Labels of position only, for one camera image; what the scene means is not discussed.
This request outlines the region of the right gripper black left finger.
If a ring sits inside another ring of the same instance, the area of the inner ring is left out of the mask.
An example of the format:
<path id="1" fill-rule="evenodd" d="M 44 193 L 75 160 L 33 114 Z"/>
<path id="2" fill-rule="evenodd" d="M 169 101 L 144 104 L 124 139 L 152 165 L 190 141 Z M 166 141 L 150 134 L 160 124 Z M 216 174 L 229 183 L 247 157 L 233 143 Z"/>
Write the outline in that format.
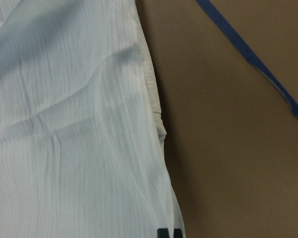
<path id="1" fill-rule="evenodd" d="M 169 230 L 167 228 L 157 229 L 157 238 L 169 238 Z"/>

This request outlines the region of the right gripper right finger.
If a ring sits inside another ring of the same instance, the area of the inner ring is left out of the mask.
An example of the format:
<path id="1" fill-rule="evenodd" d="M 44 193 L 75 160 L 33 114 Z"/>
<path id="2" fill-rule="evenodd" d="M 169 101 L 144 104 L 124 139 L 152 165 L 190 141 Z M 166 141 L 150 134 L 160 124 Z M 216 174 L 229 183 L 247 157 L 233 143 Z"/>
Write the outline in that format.
<path id="1" fill-rule="evenodd" d="M 183 238 L 181 229 L 174 229 L 173 238 Z"/>

